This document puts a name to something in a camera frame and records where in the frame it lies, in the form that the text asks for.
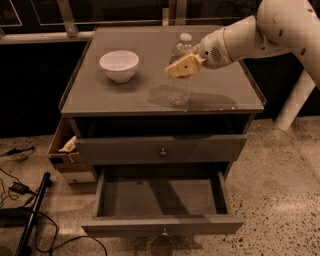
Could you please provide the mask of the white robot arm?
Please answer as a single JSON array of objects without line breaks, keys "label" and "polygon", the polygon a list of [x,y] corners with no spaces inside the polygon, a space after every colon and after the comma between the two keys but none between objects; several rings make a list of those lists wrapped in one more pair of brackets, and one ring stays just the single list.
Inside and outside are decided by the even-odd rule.
[{"label": "white robot arm", "polygon": [[166,73],[184,77],[201,67],[219,69],[286,52],[300,61],[315,84],[320,83],[320,19],[308,0],[262,0],[255,16],[206,35]]}]

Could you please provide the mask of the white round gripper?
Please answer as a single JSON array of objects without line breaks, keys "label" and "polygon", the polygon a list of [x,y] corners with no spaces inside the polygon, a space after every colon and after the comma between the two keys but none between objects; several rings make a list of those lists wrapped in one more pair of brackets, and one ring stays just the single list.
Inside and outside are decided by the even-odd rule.
[{"label": "white round gripper", "polygon": [[226,49],[224,28],[220,28],[201,39],[195,46],[197,54],[171,57],[165,72],[172,78],[181,78],[197,73],[201,65],[208,69],[219,69],[233,63]]}]

